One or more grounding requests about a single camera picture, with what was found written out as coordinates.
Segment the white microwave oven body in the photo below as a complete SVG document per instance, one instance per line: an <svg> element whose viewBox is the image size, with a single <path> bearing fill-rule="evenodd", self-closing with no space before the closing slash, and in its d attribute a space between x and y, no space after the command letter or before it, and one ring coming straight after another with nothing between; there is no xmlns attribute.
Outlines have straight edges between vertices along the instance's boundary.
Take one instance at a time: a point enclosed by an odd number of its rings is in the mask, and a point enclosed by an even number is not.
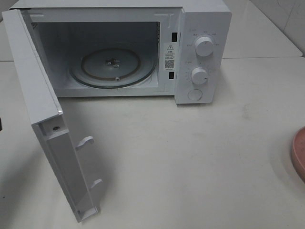
<svg viewBox="0 0 305 229"><path fill-rule="evenodd" d="M177 104L204 104L213 100L218 71L232 14L221 0L20 0L9 10L29 13L38 25L48 74L57 97L173 96ZM212 54L196 54L194 41L210 35ZM85 86L70 74L72 60L82 51L102 43L132 42L158 45L158 60L146 80L116 89ZM175 42L174 70L163 66L163 45ZM192 83L193 69L204 68L206 83ZM201 100L188 93L199 89Z"/></svg>

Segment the white warning label sticker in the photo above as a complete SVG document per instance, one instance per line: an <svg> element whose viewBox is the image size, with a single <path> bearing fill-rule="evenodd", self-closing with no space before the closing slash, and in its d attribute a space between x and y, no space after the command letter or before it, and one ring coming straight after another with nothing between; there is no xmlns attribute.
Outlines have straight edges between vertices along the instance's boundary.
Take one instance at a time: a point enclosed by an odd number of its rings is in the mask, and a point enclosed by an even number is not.
<svg viewBox="0 0 305 229"><path fill-rule="evenodd" d="M175 42L167 42L163 45L163 66L165 70L174 70L177 55L177 45Z"/></svg>

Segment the white microwave knob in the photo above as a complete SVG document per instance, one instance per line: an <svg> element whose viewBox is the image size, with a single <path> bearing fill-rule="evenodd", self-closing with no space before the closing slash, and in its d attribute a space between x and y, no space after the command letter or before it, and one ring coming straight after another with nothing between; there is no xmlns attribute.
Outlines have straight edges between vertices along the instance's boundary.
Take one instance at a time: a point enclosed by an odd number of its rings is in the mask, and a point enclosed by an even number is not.
<svg viewBox="0 0 305 229"><path fill-rule="evenodd" d="M206 57L214 52L214 40L210 35L202 35L195 39L195 51L198 56Z"/></svg>
<svg viewBox="0 0 305 229"><path fill-rule="evenodd" d="M208 72L201 67L197 67L191 72L191 80L193 84L201 85L207 82L208 80Z"/></svg>

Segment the pink round plate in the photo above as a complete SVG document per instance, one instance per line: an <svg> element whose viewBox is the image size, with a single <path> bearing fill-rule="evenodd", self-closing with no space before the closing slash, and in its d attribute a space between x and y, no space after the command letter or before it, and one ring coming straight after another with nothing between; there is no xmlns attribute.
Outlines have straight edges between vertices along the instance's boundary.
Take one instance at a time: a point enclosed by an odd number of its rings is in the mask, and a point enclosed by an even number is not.
<svg viewBox="0 0 305 229"><path fill-rule="evenodd" d="M299 129L291 144L291 161L296 173L305 182L305 128Z"/></svg>

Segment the white microwave door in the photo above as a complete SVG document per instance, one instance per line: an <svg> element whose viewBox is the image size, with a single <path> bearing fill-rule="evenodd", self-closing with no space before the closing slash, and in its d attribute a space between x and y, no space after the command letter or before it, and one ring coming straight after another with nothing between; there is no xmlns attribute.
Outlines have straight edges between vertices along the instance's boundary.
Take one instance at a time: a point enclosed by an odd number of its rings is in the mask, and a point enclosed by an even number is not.
<svg viewBox="0 0 305 229"><path fill-rule="evenodd" d="M94 142L93 137L85 137L77 145L72 142L63 109L49 80L50 67L37 38L39 27L29 13L14 9L2 16L31 127L76 220L81 222L100 209L92 199L92 189L101 179L89 186L79 159L79 152Z"/></svg>

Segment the glass microwave turntable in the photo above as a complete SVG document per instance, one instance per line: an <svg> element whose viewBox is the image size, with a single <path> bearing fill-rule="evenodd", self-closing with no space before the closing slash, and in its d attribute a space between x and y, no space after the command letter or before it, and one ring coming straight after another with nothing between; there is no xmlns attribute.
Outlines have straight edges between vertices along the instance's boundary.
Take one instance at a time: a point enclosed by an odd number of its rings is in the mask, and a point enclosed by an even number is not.
<svg viewBox="0 0 305 229"><path fill-rule="evenodd" d="M69 71L85 86L116 89L146 80L155 71L157 60L158 45L154 43L102 43L79 53Z"/></svg>

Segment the round white door button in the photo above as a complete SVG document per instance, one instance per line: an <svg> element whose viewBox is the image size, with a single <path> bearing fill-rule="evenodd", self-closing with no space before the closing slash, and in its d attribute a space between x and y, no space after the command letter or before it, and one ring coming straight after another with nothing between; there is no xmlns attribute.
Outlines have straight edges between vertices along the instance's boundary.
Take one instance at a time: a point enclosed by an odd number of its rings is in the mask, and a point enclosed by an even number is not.
<svg viewBox="0 0 305 229"><path fill-rule="evenodd" d="M199 89L193 89L188 93L188 98L192 101L199 101L202 98L202 91Z"/></svg>

